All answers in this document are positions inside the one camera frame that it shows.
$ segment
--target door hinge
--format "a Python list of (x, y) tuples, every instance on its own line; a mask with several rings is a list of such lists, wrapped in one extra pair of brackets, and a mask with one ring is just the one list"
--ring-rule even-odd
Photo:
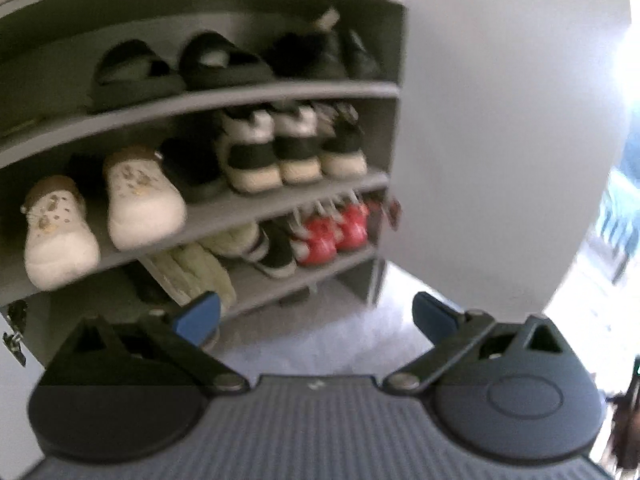
[(4, 332), (2, 342), (9, 352), (22, 365), (26, 366), (27, 358), (22, 352), (20, 341), (27, 328), (27, 303), (24, 300), (14, 301), (1, 309), (2, 315), (7, 320), (12, 333)]

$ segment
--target door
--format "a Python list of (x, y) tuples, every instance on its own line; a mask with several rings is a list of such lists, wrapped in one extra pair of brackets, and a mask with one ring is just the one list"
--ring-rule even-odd
[[(0, 336), (12, 333), (0, 316)], [(0, 479), (15, 480), (43, 457), (27, 418), (27, 402), (43, 368), (21, 345), (23, 367), (0, 339)]]
[(628, 118), (628, 0), (410, 0), (382, 254), (464, 308), (540, 312), (597, 212)]

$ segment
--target gray floor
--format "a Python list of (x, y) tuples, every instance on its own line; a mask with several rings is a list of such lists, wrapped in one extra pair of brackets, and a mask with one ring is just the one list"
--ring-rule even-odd
[(256, 381), (260, 374), (369, 374), (381, 378), (431, 347), (414, 327), (411, 300), (424, 290), (390, 266), (376, 308), (336, 280), (289, 306), (230, 320), (212, 354)]

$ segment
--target metal bolt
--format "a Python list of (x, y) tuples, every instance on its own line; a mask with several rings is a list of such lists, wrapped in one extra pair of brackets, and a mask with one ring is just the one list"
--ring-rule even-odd
[(394, 390), (408, 392), (420, 386), (420, 379), (413, 374), (399, 372), (389, 377), (388, 383)]
[(213, 379), (213, 385), (219, 392), (239, 392), (244, 389), (244, 378), (238, 374), (220, 374)]

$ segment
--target shoe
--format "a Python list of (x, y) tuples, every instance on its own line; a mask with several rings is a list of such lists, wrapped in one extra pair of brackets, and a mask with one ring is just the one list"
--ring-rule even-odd
[(296, 210), (289, 219), (291, 247), (296, 261), (301, 266), (316, 266), (330, 262), (337, 254), (337, 233), (329, 217), (308, 212), (303, 212), (302, 215)]
[(268, 250), (260, 259), (249, 261), (270, 278), (283, 279), (292, 276), (296, 272), (297, 265), (289, 236), (273, 222), (265, 222), (260, 227), (267, 241)]
[(318, 118), (318, 137), (325, 139), (327, 137), (335, 137), (335, 123), (339, 118), (344, 118), (351, 123), (358, 122), (358, 112), (347, 102), (312, 102), (311, 103), (316, 117)]
[(39, 181), (21, 211), (28, 225), (24, 267), (37, 288), (54, 290), (98, 266), (98, 241), (84, 220), (84, 199), (69, 177)]
[(201, 238), (198, 243), (215, 256), (256, 262), (267, 255), (269, 241), (257, 222)]
[(322, 144), (322, 172), (333, 178), (350, 178), (367, 173), (362, 151), (362, 129), (340, 117), (334, 125), (335, 137)]
[(172, 137), (159, 149), (162, 171), (187, 202), (205, 202), (226, 190), (215, 153), (201, 143)]
[(285, 184), (308, 184), (322, 178), (318, 158), (318, 119), (311, 106), (294, 102), (271, 105), (274, 149)]
[(351, 196), (351, 201), (335, 208), (332, 215), (335, 224), (340, 229), (340, 239), (336, 241), (338, 251), (355, 251), (367, 244), (369, 235), (367, 233), (367, 217), (369, 208), (360, 202), (355, 193)]
[(348, 78), (340, 37), (332, 30), (286, 34), (274, 43), (264, 58), (281, 77), (321, 80)]
[(109, 156), (104, 177), (109, 194), (108, 230), (119, 251), (154, 244), (184, 227), (186, 204), (149, 148), (131, 146)]
[(380, 79), (382, 71), (378, 62), (364, 48), (362, 40), (355, 30), (349, 30), (343, 35), (342, 50), (349, 78), (359, 80)]
[(216, 32), (204, 32), (193, 38), (180, 54), (179, 69), (189, 90), (273, 80), (271, 67), (259, 56), (241, 50)]
[(201, 295), (204, 290), (199, 280), (188, 270), (184, 270), (174, 260), (170, 251), (163, 251), (149, 257), (148, 260), (155, 272), (152, 273), (155, 280), (164, 290), (167, 290), (177, 304), (185, 306)]
[(143, 41), (121, 43), (105, 54), (91, 88), (93, 113), (116, 110), (184, 91), (179, 74)]
[(282, 186), (271, 116), (264, 110), (236, 107), (220, 112), (218, 118), (223, 132), (216, 151), (229, 184), (249, 194)]
[(203, 292), (215, 292), (220, 297), (223, 316), (236, 304), (238, 297), (225, 267), (199, 243), (172, 249), (170, 253), (178, 265), (196, 277)]

